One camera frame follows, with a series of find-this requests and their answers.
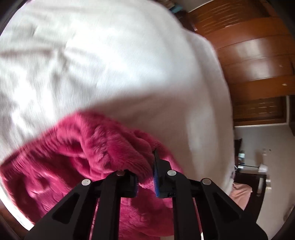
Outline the white bed duvet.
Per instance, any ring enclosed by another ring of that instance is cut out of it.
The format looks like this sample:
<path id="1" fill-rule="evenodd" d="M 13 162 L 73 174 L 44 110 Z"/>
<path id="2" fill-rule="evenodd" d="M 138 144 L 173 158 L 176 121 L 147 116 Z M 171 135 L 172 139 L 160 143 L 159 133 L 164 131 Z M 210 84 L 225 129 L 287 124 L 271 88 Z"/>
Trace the white bed duvet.
<path id="1" fill-rule="evenodd" d="M 16 3 L 1 34 L 1 158 L 79 109 L 151 134 L 232 190 L 228 85 L 211 43 L 154 1 Z"/>

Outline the wooden wardrobe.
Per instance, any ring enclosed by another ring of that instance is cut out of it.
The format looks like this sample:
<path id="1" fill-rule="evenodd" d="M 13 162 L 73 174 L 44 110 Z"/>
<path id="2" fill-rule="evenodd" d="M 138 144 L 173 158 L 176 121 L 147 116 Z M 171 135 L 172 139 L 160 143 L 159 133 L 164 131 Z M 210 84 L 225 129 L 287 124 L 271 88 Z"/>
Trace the wooden wardrobe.
<path id="1" fill-rule="evenodd" d="M 216 50 L 234 125 L 287 122 L 287 97 L 294 94 L 294 37 L 268 1 L 210 1 L 175 15 Z"/>

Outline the dark wooden nightstand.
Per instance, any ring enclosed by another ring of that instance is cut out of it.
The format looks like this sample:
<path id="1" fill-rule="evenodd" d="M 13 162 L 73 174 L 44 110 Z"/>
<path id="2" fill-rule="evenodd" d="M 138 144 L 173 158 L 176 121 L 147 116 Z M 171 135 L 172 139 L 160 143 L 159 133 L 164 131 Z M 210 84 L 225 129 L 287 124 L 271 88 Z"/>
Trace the dark wooden nightstand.
<path id="1" fill-rule="evenodd" d="M 266 192 L 266 179 L 265 173 L 246 173 L 238 172 L 235 174 L 235 183 L 247 184 L 252 188 L 251 197 L 248 205 L 252 208 L 261 209 Z"/>

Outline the pink pillow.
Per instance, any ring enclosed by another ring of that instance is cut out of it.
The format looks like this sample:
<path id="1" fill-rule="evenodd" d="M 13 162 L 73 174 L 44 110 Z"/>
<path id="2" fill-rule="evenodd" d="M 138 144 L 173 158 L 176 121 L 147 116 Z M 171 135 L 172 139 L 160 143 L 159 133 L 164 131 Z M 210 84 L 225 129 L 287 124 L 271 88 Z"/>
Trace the pink pillow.
<path id="1" fill-rule="evenodd" d="M 242 210 L 245 210 L 252 192 L 253 192 L 252 188 L 247 184 L 233 183 L 232 191 L 230 192 L 230 198 Z"/>

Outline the white bedside lamp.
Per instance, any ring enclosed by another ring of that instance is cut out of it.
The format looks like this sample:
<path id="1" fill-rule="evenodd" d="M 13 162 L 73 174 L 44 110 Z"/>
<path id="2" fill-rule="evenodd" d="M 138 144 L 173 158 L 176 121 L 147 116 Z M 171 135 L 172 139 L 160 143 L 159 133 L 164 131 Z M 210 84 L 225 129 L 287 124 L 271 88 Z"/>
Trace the white bedside lamp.
<path id="1" fill-rule="evenodd" d="M 260 164 L 259 166 L 253 166 L 253 165 L 239 165 L 239 169 L 244 169 L 245 167 L 257 169 L 259 173 L 267 173 L 268 172 L 268 166 L 264 164 Z"/>

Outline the red fleece pants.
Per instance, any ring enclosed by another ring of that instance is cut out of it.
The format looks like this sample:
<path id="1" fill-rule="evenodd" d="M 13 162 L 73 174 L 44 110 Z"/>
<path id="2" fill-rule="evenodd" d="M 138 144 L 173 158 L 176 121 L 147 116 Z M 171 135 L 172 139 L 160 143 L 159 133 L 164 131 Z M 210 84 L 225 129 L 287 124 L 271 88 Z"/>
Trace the red fleece pants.
<path id="1" fill-rule="evenodd" d="M 123 198 L 120 239 L 160 239 L 173 235 L 173 206 L 155 196 L 154 152 L 180 171 L 171 152 L 151 135 L 94 112 L 76 112 L 1 164 L 12 202 L 36 223 L 83 179 L 98 181 L 129 170 L 139 179 L 135 198 Z"/>

